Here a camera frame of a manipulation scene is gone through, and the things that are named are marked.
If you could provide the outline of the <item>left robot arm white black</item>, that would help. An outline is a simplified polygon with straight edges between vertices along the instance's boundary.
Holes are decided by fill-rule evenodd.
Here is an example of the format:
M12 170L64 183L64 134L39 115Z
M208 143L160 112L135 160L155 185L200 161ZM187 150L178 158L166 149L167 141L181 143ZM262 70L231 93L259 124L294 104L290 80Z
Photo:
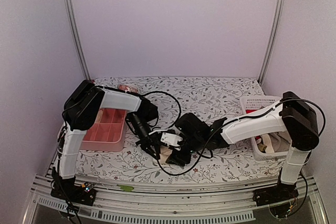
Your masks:
M158 108L144 96L120 89L97 86L84 80L64 105L56 173L62 180L58 192L67 200L78 188L66 179L75 177L80 150L119 152L124 147L125 119L135 113L146 122L158 118Z

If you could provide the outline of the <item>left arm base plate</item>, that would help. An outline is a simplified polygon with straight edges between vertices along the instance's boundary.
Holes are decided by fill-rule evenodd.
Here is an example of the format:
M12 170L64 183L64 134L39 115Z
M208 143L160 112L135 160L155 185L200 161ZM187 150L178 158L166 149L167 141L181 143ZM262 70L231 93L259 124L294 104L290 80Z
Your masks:
M96 194L97 191L95 189L86 190L85 187L63 182L54 182L54 187L50 193L50 195L54 198L86 206L93 206Z

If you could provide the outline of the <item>small patterned bowl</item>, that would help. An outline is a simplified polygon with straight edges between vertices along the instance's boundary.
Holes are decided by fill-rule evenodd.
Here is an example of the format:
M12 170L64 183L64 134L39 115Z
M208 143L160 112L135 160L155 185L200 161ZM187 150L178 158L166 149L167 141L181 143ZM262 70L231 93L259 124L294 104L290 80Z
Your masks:
M133 84L119 84L117 88L124 92L139 93L139 88Z

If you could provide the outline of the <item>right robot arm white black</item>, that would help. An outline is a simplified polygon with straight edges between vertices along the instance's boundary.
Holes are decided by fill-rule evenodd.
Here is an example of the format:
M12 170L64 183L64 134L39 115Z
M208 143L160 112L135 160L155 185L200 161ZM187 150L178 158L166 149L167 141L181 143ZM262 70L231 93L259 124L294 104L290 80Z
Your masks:
M318 108L317 104L288 91L269 106L235 118L222 118L212 125L187 113L175 125L184 137L184 143L177 143L177 156L190 156L205 149L228 147L247 138L286 132L291 140L290 148L279 175L280 183L271 190L271 196L282 201L291 194L309 153L320 142L324 127L318 127L315 112Z

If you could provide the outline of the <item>pink divided organizer box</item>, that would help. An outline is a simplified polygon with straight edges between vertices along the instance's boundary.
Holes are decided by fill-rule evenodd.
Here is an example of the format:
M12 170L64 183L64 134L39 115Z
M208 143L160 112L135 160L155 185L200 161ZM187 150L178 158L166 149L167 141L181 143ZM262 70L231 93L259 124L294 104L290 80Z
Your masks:
M120 152L124 147L126 110L102 108L88 130L80 150Z

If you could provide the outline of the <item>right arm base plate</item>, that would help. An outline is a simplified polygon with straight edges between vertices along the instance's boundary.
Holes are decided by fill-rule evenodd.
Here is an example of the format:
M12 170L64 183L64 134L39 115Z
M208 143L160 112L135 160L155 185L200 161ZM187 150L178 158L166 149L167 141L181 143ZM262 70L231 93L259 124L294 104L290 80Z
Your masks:
M253 191L253 201L257 206L275 204L298 197L296 185L277 184Z

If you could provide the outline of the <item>aluminium frame post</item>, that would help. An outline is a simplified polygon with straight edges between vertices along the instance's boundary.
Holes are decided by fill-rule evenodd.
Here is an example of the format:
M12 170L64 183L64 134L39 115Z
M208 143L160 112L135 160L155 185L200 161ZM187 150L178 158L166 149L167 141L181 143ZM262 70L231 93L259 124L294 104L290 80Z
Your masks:
M261 70L258 76L258 83L262 86L266 79L267 70L270 64L272 52L276 42L277 32L281 20L281 14L284 7L285 0L276 0L274 17L272 20L272 26L269 34L269 39L264 55L264 59L261 65Z
M67 12L67 16L69 19L70 30L71 30L71 34L72 34L73 41L75 44L75 49L76 49L76 53L78 56L81 71L85 79L91 80L89 68L88 68L88 65L85 59L85 55L83 53L83 48L82 48L80 35L79 35L77 23L76 23L75 11L74 11L72 0L64 0L64 2L65 2L66 12Z

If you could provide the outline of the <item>left aluminium frame post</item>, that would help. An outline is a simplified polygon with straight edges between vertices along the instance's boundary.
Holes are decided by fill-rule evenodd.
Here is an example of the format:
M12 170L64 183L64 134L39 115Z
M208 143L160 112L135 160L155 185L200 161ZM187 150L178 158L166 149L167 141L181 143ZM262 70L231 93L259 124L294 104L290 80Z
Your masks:
M76 49L76 53L78 56L81 71L85 79L91 80L89 68L88 68L88 65L85 59L85 55L83 53L83 48L82 48L80 35L79 35L77 23L76 23L75 11L74 11L72 0L64 0L64 2L65 2L66 12L67 12L67 16L69 19L70 30L71 30L71 34L72 34L73 41L75 44L75 49Z

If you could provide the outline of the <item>white plastic laundry basket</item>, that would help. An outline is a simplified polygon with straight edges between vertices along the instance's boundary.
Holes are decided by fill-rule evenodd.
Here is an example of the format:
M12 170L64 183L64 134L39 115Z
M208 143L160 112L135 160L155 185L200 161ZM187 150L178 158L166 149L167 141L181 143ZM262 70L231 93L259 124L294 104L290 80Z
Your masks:
M262 110L266 112L268 109L273 107L274 103L280 101L280 97L271 95L251 95L241 97L239 99L242 111L246 114L246 110ZM291 144L291 138L287 130L283 125L279 125L277 120L274 118L271 122L266 122L266 120L259 118L259 123L253 125L253 130L258 135L250 138L251 146L253 149L253 156L257 161L265 161L268 159L284 158L288 154L288 150ZM261 136L264 134L270 134L279 140L280 146L275 153L262 153L257 144L261 142Z

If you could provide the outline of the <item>green tape piece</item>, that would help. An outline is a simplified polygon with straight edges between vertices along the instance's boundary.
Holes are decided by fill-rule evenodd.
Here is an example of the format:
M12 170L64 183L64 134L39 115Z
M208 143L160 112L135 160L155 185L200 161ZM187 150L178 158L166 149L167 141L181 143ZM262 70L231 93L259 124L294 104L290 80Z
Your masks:
M125 191L125 192L132 192L134 190L134 187L133 186L129 186L129 185L121 185L121 184L118 184L117 185L122 191Z

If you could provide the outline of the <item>floral patterned table mat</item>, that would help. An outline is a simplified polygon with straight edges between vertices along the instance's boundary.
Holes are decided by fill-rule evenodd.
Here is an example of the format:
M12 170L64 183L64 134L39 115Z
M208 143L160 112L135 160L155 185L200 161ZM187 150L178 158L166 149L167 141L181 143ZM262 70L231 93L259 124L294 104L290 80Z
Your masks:
M160 128L166 128L178 114L194 113L207 124L224 116L243 113L239 99L261 95L260 85L251 78L210 77L115 77L97 78L95 84L115 88L119 84L133 84L140 94L159 109ZM137 138L127 131L124 148L120 152L80 151L77 176L90 176L115 181L155 184L203 184L239 182L243 180L277 177L282 158L257 161L250 140L240 141L228 148L208 152L203 157L194 154L185 167L154 166L153 158L136 146Z

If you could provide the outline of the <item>red garment in basket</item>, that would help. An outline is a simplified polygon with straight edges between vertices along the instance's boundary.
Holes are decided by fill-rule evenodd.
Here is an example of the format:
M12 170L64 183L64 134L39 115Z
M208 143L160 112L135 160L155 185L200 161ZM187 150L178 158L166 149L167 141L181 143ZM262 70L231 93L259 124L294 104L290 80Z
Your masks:
M260 113L260 110L246 110L246 114L257 115Z

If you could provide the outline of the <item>cream garment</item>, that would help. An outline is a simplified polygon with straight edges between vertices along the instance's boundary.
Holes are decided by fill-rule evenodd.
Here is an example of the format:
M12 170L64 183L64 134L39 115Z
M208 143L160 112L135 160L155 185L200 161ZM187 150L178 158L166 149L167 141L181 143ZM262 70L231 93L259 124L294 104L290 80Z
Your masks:
M152 150L154 152L154 158L153 158L153 165L154 166L157 166L157 160L156 160L156 151L155 151L155 148L152 147ZM168 165L168 163L166 162L168 157L172 154L172 150L169 149L168 146L164 146L164 145L160 145L160 159L159 159L159 163L162 165L162 166L166 166Z

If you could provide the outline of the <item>aluminium front rail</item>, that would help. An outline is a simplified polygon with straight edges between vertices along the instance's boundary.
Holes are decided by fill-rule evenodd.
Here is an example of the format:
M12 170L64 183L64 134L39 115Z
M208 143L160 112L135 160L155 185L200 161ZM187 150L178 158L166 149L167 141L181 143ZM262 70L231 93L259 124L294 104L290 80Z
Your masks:
M146 184L77 176L97 190L93 206L79 205L83 223L329 223L314 178L297 182L294 214L272 216L270 206L257 206L253 191L276 183L275 178L214 184ZM133 186L132 192L117 185Z

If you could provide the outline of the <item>right aluminium frame post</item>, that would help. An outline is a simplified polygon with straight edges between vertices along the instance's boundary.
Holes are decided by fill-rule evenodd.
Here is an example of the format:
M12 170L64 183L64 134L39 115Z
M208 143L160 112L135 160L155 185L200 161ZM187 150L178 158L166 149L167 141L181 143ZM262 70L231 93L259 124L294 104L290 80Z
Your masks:
M258 76L258 83L262 86L266 79L267 70L270 64L272 52L276 42L277 32L281 20L281 14L284 7L285 0L276 0L274 17L272 20L272 26L269 34L269 39L264 55L264 59L261 65L261 70Z

